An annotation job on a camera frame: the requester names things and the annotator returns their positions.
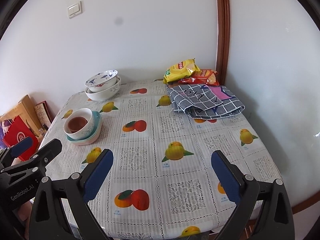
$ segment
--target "yellow chip bag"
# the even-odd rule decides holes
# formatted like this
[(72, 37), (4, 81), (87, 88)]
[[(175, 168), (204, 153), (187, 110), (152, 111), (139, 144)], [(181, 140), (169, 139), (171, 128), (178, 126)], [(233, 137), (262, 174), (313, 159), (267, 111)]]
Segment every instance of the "yellow chip bag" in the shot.
[(184, 60), (176, 65), (171, 66), (167, 69), (164, 74), (163, 82), (167, 84), (181, 78), (191, 76), (194, 71), (200, 71), (200, 69), (195, 64), (194, 59)]

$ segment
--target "red chip bag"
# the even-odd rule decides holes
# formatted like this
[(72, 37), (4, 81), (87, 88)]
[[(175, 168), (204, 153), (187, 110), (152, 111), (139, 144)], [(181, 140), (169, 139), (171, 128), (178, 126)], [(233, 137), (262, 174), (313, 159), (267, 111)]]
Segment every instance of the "red chip bag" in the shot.
[(180, 79), (178, 83), (218, 86), (219, 82), (216, 80), (217, 74), (218, 72), (212, 69), (201, 69), (200, 71), (194, 72), (190, 77)]

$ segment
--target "red bag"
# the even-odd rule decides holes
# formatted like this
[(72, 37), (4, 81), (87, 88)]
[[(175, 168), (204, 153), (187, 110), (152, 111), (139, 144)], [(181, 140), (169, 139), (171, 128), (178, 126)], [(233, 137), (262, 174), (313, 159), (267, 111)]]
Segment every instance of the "red bag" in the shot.
[(19, 159), (22, 161), (28, 160), (31, 155), (36, 152), (36, 148), (38, 145), (38, 140), (33, 132), (26, 126), (20, 116), (15, 117), (11, 126), (8, 129), (8, 132), (4, 135), (3, 142), (8, 146), (15, 146), (17, 143), (22, 141), (26, 137), (31, 137), (33, 143), (32, 146), (22, 153), (19, 156)]
[(181, 84), (206, 84), (208, 86), (218, 86), (219, 82), (216, 80), (218, 72), (212, 69), (201, 69), (193, 72), (190, 77), (180, 79), (178, 83)]

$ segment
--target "table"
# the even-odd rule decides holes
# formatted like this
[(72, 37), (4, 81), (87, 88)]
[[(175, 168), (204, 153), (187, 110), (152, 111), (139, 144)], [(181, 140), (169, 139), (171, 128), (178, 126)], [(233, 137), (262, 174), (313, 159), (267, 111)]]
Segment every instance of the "table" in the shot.
[[(88, 203), (108, 236), (169, 239), (186, 230), (206, 232), (223, 226), (235, 205), (211, 167), (214, 150), (220, 149), (242, 173), (257, 180), (281, 178), (242, 114), (201, 122), (173, 113), (166, 95), (165, 85), (153, 80), (121, 85), (119, 92), (104, 102), (88, 101), (84, 92), (77, 93), (62, 107), (45, 135), (42, 145), (53, 138), (63, 145), (62, 152), (47, 166), (47, 176), (53, 180), (81, 172), (86, 165), (82, 162), (93, 148), (112, 150), (113, 167), (97, 197)], [(101, 111), (108, 102), (118, 109), (101, 113), (103, 126), (97, 141), (86, 146), (70, 144), (63, 132), (64, 114), (84, 107)], [(239, 138), (242, 129), (257, 138), (243, 144)], [(122, 192), (126, 198), (115, 201)], [(146, 201), (137, 204), (147, 198), (148, 205)], [(68, 202), (63, 203), (69, 221), (75, 223)]]

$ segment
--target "brown cup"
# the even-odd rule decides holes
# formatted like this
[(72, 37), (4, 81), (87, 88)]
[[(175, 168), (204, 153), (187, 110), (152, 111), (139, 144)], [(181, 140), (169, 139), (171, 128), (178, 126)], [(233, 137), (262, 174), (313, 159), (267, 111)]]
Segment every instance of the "brown cup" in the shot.
[(68, 128), (71, 133), (75, 133), (75, 132), (78, 132), (79, 130), (81, 130), (83, 127), (85, 127), (85, 125), (87, 123), (88, 123), (87, 119), (85, 119), (82, 116), (77, 116), (77, 117), (72, 118), (68, 122)]

